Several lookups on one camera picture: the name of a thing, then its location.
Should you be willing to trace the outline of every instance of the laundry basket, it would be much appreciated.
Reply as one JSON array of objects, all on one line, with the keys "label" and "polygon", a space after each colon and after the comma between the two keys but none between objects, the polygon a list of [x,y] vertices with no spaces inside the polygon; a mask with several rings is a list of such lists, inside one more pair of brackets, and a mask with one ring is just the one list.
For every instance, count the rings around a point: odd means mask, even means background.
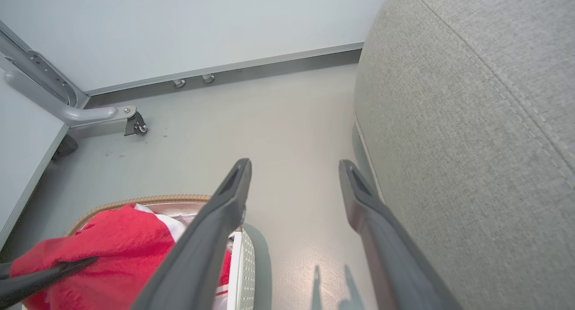
[{"label": "laundry basket", "polygon": [[[209,195],[157,195],[123,200],[100,206],[82,217],[67,236],[84,228],[98,212],[119,209],[127,204],[144,205],[156,214],[176,218],[189,225],[200,209],[210,200]],[[230,263],[230,281],[228,283],[228,310],[253,309],[255,294],[255,253],[250,236],[243,228],[234,231],[234,245]]]}]

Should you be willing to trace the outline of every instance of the metal leg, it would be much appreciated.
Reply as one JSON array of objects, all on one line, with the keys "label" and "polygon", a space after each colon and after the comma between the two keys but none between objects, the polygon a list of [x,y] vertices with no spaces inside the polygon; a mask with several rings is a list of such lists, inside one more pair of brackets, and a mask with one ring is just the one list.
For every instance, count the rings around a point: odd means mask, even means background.
[{"label": "metal leg", "polygon": [[181,87],[183,87],[186,84],[186,81],[183,79],[177,79],[174,80],[174,87],[177,89],[180,89]]},{"label": "metal leg", "polygon": [[213,74],[204,74],[202,79],[204,83],[212,83],[216,77]]},{"label": "metal leg", "polygon": [[50,95],[48,91],[20,71],[6,71],[4,79],[13,89],[65,122],[70,128],[113,120],[128,119],[130,121],[137,119],[136,122],[140,131],[134,133],[144,135],[148,130],[144,119],[137,112],[136,106],[77,109]]}]

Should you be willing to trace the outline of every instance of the white panel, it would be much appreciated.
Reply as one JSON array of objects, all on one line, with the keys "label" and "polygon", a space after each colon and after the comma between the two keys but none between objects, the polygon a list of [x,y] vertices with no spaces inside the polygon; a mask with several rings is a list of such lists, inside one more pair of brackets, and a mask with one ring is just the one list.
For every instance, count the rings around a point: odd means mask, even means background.
[{"label": "white panel", "polygon": [[0,0],[82,91],[363,42],[384,0]]},{"label": "white panel", "polygon": [[0,68],[0,246],[66,129],[64,123],[4,81]]}]

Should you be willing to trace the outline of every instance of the red and white cloth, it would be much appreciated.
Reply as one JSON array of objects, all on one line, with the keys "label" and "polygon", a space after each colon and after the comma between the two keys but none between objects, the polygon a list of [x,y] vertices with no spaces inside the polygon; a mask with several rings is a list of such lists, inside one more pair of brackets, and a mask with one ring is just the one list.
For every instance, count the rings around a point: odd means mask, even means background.
[{"label": "red and white cloth", "polygon": [[[138,204],[103,211],[73,236],[37,244],[14,261],[10,277],[96,256],[92,265],[23,304],[29,310],[127,310],[185,230],[178,220]],[[227,295],[230,261],[226,251],[216,300]]]}]

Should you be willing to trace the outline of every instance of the floor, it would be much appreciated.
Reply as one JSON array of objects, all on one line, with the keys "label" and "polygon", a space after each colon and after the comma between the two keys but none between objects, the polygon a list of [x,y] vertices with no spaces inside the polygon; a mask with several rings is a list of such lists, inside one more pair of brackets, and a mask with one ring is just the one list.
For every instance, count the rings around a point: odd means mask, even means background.
[{"label": "floor", "polygon": [[255,308],[375,309],[360,237],[345,217],[337,162],[354,158],[359,52],[222,72],[94,97],[136,105],[146,136],[124,122],[70,131],[80,148],[52,162],[4,247],[18,257],[65,234],[90,209],[161,194],[211,194],[234,162],[253,176],[245,228],[256,251]]}]

